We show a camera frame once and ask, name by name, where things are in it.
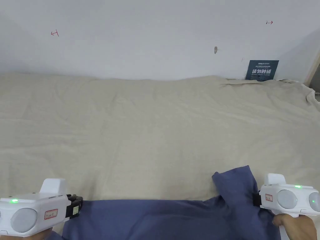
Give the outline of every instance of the red marking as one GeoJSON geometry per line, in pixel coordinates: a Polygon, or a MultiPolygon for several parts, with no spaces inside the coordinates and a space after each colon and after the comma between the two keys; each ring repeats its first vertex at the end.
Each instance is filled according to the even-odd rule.
{"type": "MultiPolygon", "coordinates": [[[[55,33],[59,36],[59,34],[58,34],[58,31],[57,31],[57,30],[56,30],[56,32],[55,32],[55,33]]],[[[52,35],[52,36],[54,36],[54,34],[55,34],[55,33],[52,33],[52,32],[51,32],[51,35],[52,35]]]]}
{"type": "Polygon", "coordinates": [[[270,194],[266,194],[266,200],[269,202],[273,202],[273,196],[270,194]]]}
{"type": "Polygon", "coordinates": [[[58,215],[58,209],[53,209],[53,210],[50,210],[50,211],[46,211],[44,213],[44,219],[47,220],[47,219],[50,219],[50,218],[55,218],[57,215],[58,215]]]}

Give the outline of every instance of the blue cloth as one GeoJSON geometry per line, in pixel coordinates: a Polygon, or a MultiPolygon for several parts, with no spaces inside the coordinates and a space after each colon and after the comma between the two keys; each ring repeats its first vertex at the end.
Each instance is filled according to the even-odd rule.
{"type": "Polygon", "coordinates": [[[253,206],[258,192],[249,166],[212,179],[220,196],[207,201],[85,201],[79,217],[66,222],[62,237],[50,240],[252,239],[280,240],[273,215],[253,206]]]}

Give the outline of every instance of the beige cloth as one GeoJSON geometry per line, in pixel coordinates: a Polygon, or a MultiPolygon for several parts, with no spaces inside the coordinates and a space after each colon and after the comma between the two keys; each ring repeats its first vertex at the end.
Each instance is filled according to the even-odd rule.
{"type": "Polygon", "coordinates": [[[87,200],[200,199],[250,165],[320,190],[320,104],[288,80],[0,77],[0,193],[66,178],[87,200]]]}

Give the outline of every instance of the wrinkled fabric sheet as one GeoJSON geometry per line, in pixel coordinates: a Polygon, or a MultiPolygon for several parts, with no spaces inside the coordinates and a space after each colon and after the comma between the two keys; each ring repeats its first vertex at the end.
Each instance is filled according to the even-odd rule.
{"type": "Polygon", "coordinates": [[[85,201],[80,216],[66,222],[63,238],[53,233],[49,240],[281,239],[273,215],[253,206],[258,188],[249,166],[212,179],[220,196],[207,201],[85,201]]]}
{"type": "Polygon", "coordinates": [[[65,178],[85,200],[207,200],[244,165],[320,189],[319,103],[289,80],[6,74],[0,133],[1,196],[65,178]]]}

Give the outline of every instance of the dark blue sign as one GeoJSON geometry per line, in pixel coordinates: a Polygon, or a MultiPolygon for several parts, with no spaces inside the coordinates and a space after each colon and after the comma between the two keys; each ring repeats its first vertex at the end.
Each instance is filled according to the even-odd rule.
{"type": "Polygon", "coordinates": [[[257,80],[259,82],[273,79],[276,73],[279,60],[250,60],[247,80],[257,80]]]}

